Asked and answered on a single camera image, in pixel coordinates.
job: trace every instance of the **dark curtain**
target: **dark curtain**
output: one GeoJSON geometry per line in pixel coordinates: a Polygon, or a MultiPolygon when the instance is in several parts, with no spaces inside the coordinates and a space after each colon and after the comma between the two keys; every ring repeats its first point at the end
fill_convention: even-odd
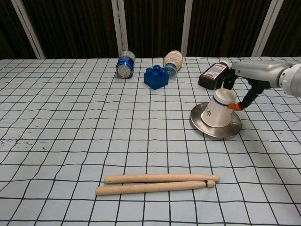
{"type": "Polygon", "coordinates": [[[10,0],[0,0],[0,59],[36,58],[10,0]]]}
{"type": "Polygon", "coordinates": [[[181,50],[185,0],[124,0],[127,42],[136,57],[181,50]]]}
{"type": "Polygon", "coordinates": [[[23,0],[46,58],[118,57],[111,0],[23,0]]]}
{"type": "Polygon", "coordinates": [[[270,0],[194,0],[188,56],[249,57],[270,0]]]}
{"type": "Polygon", "coordinates": [[[301,1],[285,0],[275,21],[263,56],[301,56],[301,1]]]}

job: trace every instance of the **silver plate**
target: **silver plate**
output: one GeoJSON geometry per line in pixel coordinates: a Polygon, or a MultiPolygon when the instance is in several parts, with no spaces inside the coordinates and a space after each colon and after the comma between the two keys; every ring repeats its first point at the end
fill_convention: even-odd
{"type": "Polygon", "coordinates": [[[243,123],[239,115],[235,111],[231,113],[231,122],[227,126],[218,128],[210,127],[205,124],[201,119],[201,113],[205,110],[207,105],[208,102],[201,103],[191,110],[190,119],[196,128],[198,128],[203,133],[218,138],[230,138],[240,132],[243,123]]]}

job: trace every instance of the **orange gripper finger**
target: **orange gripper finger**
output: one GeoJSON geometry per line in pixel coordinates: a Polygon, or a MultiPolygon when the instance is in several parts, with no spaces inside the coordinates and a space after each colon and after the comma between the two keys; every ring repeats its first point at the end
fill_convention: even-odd
{"type": "Polygon", "coordinates": [[[243,111],[238,105],[238,103],[229,104],[228,108],[235,111],[243,111]]]}

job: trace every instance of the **brown bottle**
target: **brown bottle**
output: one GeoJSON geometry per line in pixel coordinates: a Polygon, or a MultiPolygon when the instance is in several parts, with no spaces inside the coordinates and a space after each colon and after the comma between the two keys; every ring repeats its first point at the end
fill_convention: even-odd
{"type": "Polygon", "coordinates": [[[206,89],[215,89],[219,76],[228,69],[228,63],[225,61],[215,63],[200,75],[198,84],[206,89]]]}

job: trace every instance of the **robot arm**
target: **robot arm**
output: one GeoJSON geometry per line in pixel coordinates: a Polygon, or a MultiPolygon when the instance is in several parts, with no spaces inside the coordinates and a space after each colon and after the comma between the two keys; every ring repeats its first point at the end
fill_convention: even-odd
{"type": "Polygon", "coordinates": [[[283,88],[284,92],[301,97],[301,64],[268,61],[245,61],[232,65],[217,82],[217,89],[223,84],[232,89],[237,77],[244,77],[251,85],[242,102],[231,104],[228,108],[242,111],[248,107],[265,89],[283,88]]]}

